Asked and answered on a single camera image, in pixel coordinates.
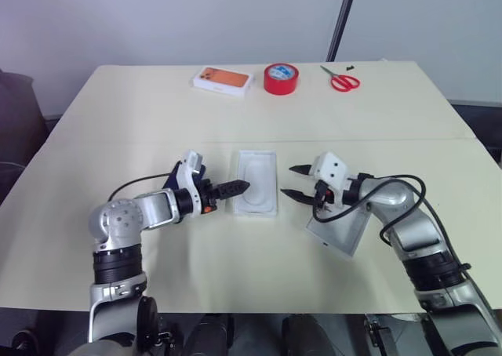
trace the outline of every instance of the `black cable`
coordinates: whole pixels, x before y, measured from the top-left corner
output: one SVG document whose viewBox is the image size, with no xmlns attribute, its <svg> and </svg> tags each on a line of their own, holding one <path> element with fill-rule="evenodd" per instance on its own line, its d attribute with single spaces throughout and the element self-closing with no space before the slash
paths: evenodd
<svg viewBox="0 0 502 356">
<path fill-rule="evenodd" d="M 383 178 L 389 178 L 389 180 L 386 180 L 383 183 L 377 185 L 368 194 L 366 194 L 364 197 L 362 197 L 361 199 L 359 199 L 356 203 L 354 203 L 351 207 L 349 207 L 345 211 L 343 211 L 341 213 L 338 213 L 338 214 L 336 214 L 334 216 L 331 216 L 331 217 L 320 218 L 318 216 L 318 214 L 317 214 L 317 207 L 318 206 L 314 205 L 314 206 L 312 206 L 312 216 L 319 223 L 329 223 L 329 222 L 341 219 L 342 217 L 344 217 L 344 216 L 348 215 L 349 213 L 355 211 L 361 204 L 363 204 L 364 202 L 366 202 L 371 196 L 375 195 L 375 193 L 377 193 L 382 187 L 385 187 L 385 186 L 387 186 L 390 183 L 399 182 L 399 183 L 404 184 L 405 186 L 411 188 L 412 190 L 416 191 L 417 189 L 412 184 L 410 184 L 410 183 L 408 183 L 408 182 L 406 182 L 404 180 L 400 180 L 399 179 L 399 178 L 410 178 L 410 179 L 415 180 L 416 182 L 418 182 L 419 185 L 420 185 L 420 192 L 418 193 L 418 200 L 417 200 L 417 202 L 413 206 L 411 206 L 405 213 L 403 213 L 401 216 L 399 216 L 399 217 L 395 218 L 394 220 L 392 220 L 389 224 L 387 224 L 380 231 L 380 239 L 383 242 L 385 242 L 387 245 L 391 245 L 391 243 L 384 237 L 385 232 L 389 228 L 391 228 L 394 225 L 396 225 L 396 223 L 398 223 L 399 221 L 404 220 L 407 216 L 411 215 L 415 210 L 418 209 L 418 207 L 422 204 L 422 202 L 425 199 L 425 193 L 426 193 L 427 189 L 425 187 L 425 183 L 423 182 L 423 180 L 421 180 L 417 176 L 413 176 L 413 175 L 410 175 L 410 174 L 400 174 L 400 175 L 396 175 L 396 176 L 387 176 L 387 177 L 381 177 L 380 179 L 383 179 Z"/>
<path fill-rule="evenodd" d="M 132 180 L 132 181 L 129 181 L 129 182 L 126 182 L 124 183 L 122 186 L 119 186 L 118 188 L 116 188 L 113 193 L 110 194 L 110 196 L 108 197 L 108 201 L 112 201 L 114 196 L 120 191 L 122 190 L 124 187 L 128 187 L 129 185 L 132 185 L 133 183 L 136 183 L 136 182 L 140 182 L 140 181 L 145 181 L 145 180 L 152 180 L 154 178 L 159 178 L 159 177 L 167 177 L 167 176 L 170 176 L 171 173 L 163 173 L 163 174 L 156 174 L 154 176 L 146 176 L 146 177 L 141 177 L 141 178 L 136 178 L 135 180 Z"/>
</svg>

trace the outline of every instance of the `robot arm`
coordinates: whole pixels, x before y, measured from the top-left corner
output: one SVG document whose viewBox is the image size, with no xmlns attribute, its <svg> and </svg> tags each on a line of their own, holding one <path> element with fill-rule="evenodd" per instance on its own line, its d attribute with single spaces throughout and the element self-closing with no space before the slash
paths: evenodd
<svg viewBox="0 0 502 356">
<path fill-rule="evenodd" d="M 236 180 L 213 187 L 209 180 L 202 180 L 204 170 L 202 156 L 188 151 L 168 180 L 174 188 L 112 200 L 93 211 L 89 230 L 95 239 L 94 284 L 90 289 L 88 341 L 94 344 L 83 349 L 84 353 L 115 352 L 110 340 L 122 347 L 122 354 L 127 350 L 142 353 L 155 344 L 157 307 L 153 298 L 143 296 L 147 276 L 141 265 L 141 231 L 179 223 L 189 214 L 195 217 L 212 212 L 217 208 L 216 200 L 241 194 L 249 186 Z M 100 347 L 103 352 L 96 352 Z"/>
<path fill-rule="evenodd" d="M 312 165 L 290 169 L 317 180 L 314 197 L 283 190 L 298 202 L 311 203 L 317 221 L 335 221 L 356 206 L 365 205 L 382 222 L 380 236 L 403 263 L 420 305 L 450 354 L 502 354 L 498 322 L 466 272 L 468 265 L 458 260 L 441 220 L 424 199 L 425 186 L 420 179 L 423 192 L 400 176 L 378 179 L 362 173 L 350 177 L 344 162 L 329 152 L 317 157 Z M 418 202 L 414 194 L 419 195 Z M 418 208 L 422 202 L 434 221 Z M 319 218 L 318 209 L 330 205 L 349 208 L 337 216 Z"/>
</svg>

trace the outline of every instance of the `clear plastic tray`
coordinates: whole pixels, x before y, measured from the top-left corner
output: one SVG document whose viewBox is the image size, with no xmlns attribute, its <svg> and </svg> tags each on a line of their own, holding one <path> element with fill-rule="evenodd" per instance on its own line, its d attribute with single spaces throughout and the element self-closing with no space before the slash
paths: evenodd
<svg viewBox="0 0 502 356">
<path fill-rule="evenodd" d="M 237 179 L 250 183 L 234 200 L 234 213 L 277 215 L 277 169 L 273 151 L 239 151 Z"/>
</svg>

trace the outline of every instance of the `scissors handle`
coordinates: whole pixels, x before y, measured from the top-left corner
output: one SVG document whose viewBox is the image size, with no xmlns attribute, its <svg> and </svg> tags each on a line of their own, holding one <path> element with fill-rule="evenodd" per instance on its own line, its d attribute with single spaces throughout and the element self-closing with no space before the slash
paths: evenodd
<svg viewBox="0 0 502 356">
<path fill-rule="evenodd" d="M 359 87 L 359 79 L 348 75 L 337 75 L 331 78 L 331 86 L 339 92 L 348 92 Z"/>
</svg>

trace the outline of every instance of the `scissors blade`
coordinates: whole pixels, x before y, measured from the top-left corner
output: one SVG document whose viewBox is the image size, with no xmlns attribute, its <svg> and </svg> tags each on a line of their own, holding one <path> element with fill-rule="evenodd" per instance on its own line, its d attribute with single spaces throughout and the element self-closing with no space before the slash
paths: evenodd
<svg viewBox="0 0 502 356">
<path fill-rule="evenodd" d="M 321 69 L 323 69 L 324 71 L 326 71 L 328 74 L 330 74 L 332 77 L 333 76 L 338 76 L 337 74 L 335 74 L 334 72 L 328 70 L 326 67 L 324 66 L 321 66 Z"/>
</svg>

